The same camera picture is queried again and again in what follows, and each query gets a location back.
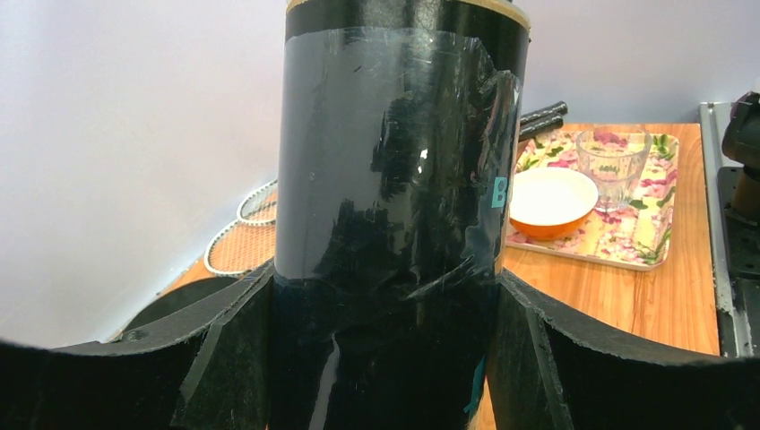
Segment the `racket strings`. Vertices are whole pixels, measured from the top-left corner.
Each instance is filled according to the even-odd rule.
[[[274,256],[277,191],[276,185],[266,186],[271,189],[257,198],[252,198],[256,192],[252,193],[240,205],[237,219],[209,243],[204,262],[211,273],[242,276]]]

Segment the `tray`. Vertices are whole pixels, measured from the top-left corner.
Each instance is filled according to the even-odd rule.
[[[528,142],[516,172],[529,168],[577,169],[575,137],[558,130]],[[627,209],[594,211],[572,236],[540,242],[506,223],[505,245],[544,254],[596,262],[635,271],[651,271],[665,262],[670,249],[678,179],[678,138],[654,135],[642,179]]]

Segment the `clear glass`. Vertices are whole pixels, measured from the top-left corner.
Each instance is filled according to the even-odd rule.
[[[652,149],[652,136],[633,126],[597,127],[579,134],[575,146],[578,170],[599,187],[596,209],[627,208]]]

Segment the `orange bowl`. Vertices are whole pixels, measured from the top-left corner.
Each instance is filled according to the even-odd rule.
[[[514,176],[509,222],[527,237],[572,235],[591,215],[599,188],[570,168],[533,168]]]

